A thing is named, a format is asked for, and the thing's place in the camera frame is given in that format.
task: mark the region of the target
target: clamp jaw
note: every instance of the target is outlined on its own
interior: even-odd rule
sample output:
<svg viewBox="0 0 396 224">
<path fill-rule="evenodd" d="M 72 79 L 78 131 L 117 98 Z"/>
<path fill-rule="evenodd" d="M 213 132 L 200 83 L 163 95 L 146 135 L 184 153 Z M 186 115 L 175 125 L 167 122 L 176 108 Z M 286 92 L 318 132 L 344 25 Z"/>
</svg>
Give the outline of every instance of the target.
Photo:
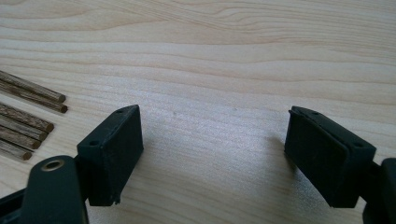
<svg viewBox="0 0 396 224">
<path fill-rule="evenodd" d="M 375 147 L 316 111 L 293 106 L 285 143 L 331 207 L 353 208 L 361 196 L 365 224 L 396 223 L 396 159 L 373 162 Z"/>
<path fill-rule="evenodd" d="M 78 144 L 78 155 L 35 165 L 26 189 L 0 199 L 0 223 L 89 223 L 92 206 L 120 202 L 143 152 L 138 105 L 119 109 Z"/>
</svg>

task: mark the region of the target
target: black plastic clamp jaw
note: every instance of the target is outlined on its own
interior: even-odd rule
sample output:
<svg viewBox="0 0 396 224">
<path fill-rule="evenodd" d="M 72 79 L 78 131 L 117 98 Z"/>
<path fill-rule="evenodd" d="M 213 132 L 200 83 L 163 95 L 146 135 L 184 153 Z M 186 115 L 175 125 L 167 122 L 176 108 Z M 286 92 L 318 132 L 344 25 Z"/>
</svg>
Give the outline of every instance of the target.
<svg viewBox="0 0 396 224">
<path fill-rule="evenodd" d="M 119 203 L 142 152 L 139 106 L 119 109 L 78 144 L 74 159 L 34 166 L 27 188 L 0 200 L 0 223 L 88 223 L 86 199 L 93 206 Z"/>
<path fill-rule="evenodd" d="M 322 114 L 290 111 L 286 155 L 331 207 L 352 208 L 361 196 L 363 221 L 396 224 L 396 159 L 379 166 L 375 147 Z"/>
</svg>

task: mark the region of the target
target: wooden table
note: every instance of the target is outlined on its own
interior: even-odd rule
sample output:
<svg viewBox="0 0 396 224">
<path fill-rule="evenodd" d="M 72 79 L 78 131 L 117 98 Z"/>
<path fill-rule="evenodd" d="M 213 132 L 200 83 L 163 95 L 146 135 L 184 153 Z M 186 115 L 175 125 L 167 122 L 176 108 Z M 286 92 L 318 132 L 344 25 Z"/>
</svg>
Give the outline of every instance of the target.
<svg viewBox="0 0 396 224">
<path fill-rule="evenodd" d="M 140 105 L 145 151 L 121 204 L 91 223 L 362 223 L 330 208 L 283 149 L 292 105 L 396 157 L 396 2 L 0 1 L 0 70 L 67 95 L 28 162 L 0 157 L 0 197 L 75 156 L 112 111 Z"/>
</svg>

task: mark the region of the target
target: wooden dowel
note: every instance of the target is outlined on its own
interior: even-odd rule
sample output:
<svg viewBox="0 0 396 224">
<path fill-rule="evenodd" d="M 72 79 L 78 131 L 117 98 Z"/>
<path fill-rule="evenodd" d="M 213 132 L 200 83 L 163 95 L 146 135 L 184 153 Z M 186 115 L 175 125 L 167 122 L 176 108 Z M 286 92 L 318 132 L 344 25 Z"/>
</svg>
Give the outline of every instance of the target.
<svg viewBox="0 0 396 224">
<path fill-rule="evenodd" d="M 31 91 L 35 94 L 49 98 L 52 101 L 63 103 L 66 100 L 66 96 L 60 94 L 59 92 L 52 91 L 20 77 L 12 76 L 11 74 L 4 71 L 0 71 L 0 80 L 5 81 L 13 86 L 17 86 L 27 91 Z"/>
<path fill-rule="evenodd" d="M 22 88 L 12 86 L 11 84 L 0 80 L 0 91 L 7 92 L 9 94 L 21 97 L 22 99 L 28 100 L 30 102 L 43 105 L 49 109 L 56 110 L 61 113 L 67 111 L 67 106 L 58 102 L 51 101 L 42 96 L 36 95 L 30 91 L 26 91 Z"/>
<path fill-rule="evenodd" d="M 29 150 L 3 140 L 0 140 L 0 151 L 23 161 L 27 161 L 32 157 L 32 152 Z"/>
<path fill-rule="evenodd" d="M 38 149 L 41 142 L 31 137 L 25 136 L 21 133 L 14 132 L 6 127 L 0 125 L 0 139 L 8 142 L 27 147 L 30 149 Z"/>
<path fill-rule="evenodd" d="M 3 105 L 0 103 L 0 115 L 6 116 L 10 119 L 15 119 L 21 123 L 25 123 L 32 126 L 38 130 L 44 131 L 46 133 L 52 132 L 54 126 L 52 123 L 40 119 L 34 115 L 21 111 L 9 105 Z"/>
<path fill-rule="evenodd" d="M 44 141 L 44 139 L 46 139 L 48 136 L 48 134 L 44 131 L 28 126 L 24 123 L 19 123 L 2 115 L 0 115 L 0 125 L 39 141 Z"/>
</svg>

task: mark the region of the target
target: black plastic part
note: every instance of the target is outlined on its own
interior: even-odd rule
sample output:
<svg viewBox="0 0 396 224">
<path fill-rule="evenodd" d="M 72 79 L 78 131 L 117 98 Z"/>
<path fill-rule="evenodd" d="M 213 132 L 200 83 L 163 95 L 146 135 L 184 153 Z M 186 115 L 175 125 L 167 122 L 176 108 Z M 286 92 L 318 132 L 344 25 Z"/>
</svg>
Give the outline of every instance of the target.
<svg viewBox="0 0 396 224">
<path fill-rule="evenodd" d="M 88 223 L 73 158 L 57 156 L 31 170 L 20 224 Z"/>
<path fill-rule="evenodd" d="M 363 211 L 364 224 L 387 224 L 389 216 L 381 193 L 382 167 L 375 162 L 368 172 L 361 177 L 357 192 L 367 202 Z"/>
<path fill-rule="evenodd" d="M 17 224 L 21 215 L 24 189 L 0 199 L 0 223 Z"/>
<path fill-rule="evenodd" d="M 115 111 L 78 144 L 76 162 L 84 197 L 92 206 L 120 202 L 143 152 L 138 105 Z"/>
<path fill-rule="evenodd" d="M 381 164 L 381 196 L 389 221 L 396 224 L 396 159 L 385 159 Z"/>
<path fill-rule="evenodd" d="M 293 106 L 285 153 L 331 207 L 355 207 L 375 147 L 316 111 Z"/>
</svg>

